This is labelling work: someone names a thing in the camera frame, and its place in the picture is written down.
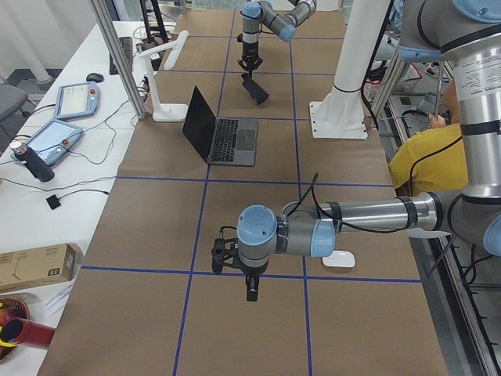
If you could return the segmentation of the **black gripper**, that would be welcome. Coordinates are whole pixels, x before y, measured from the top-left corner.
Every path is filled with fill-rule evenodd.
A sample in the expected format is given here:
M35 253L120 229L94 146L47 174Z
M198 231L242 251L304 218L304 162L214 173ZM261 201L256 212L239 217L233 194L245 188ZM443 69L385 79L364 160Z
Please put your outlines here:
M243 51L237 63L246 71L243 73L243 78L252 78L252 71L257 70L263 59L258 54L258 42L247 43L242 42Z
M246 276L246 300L248 302L256 302L258 300L259 277L267 270L268 265L269 263L266 262L260 266L247 266L243 263L239 266L239 269Z

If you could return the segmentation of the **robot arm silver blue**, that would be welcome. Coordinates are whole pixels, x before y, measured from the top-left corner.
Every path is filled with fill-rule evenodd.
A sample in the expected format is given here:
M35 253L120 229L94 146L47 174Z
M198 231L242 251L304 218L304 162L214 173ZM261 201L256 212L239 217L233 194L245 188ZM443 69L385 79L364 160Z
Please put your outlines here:
M451 233L500 253L500 4L497 1L408 1L398 54L406 62L449 61L459 91L460 141L468 181L461 190L386 201L288 204L280 214L245 208L231 247L213 250L245 276L247 300L273 254L325 257L340 232L394 233L412 228Z
M242 6L240 14L243 26L237 41L242 44L243 51L237 63L244 70L242 74L244 81L251 80L252 73L262 63L262 58L258 54L259 34L262 26L267 27L282 41L289 42L296 30L317 9L315 0L290 1L290 4L294 7L284 15L278 14L270 1L249 1Z

